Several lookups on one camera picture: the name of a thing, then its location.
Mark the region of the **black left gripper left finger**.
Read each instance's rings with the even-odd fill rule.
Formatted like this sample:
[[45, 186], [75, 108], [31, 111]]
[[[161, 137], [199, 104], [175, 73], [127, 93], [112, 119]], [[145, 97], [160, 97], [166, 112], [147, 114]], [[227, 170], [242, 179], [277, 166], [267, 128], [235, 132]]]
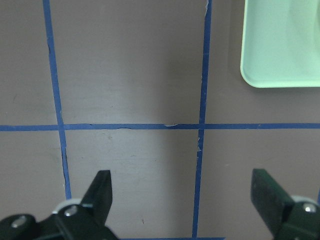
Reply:
[[80, 205], [84, 207], [99, 225], [106, 223], [113, 201], [110, 170], [97, 172]]

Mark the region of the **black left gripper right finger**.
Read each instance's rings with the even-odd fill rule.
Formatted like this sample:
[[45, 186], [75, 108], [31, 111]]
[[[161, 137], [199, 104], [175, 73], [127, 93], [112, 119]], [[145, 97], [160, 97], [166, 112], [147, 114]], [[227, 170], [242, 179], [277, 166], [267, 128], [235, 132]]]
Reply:
[[272, 235], [280, 231], [295, 205], [293, 198], [262, 168], [252, 170], [250, 199]]

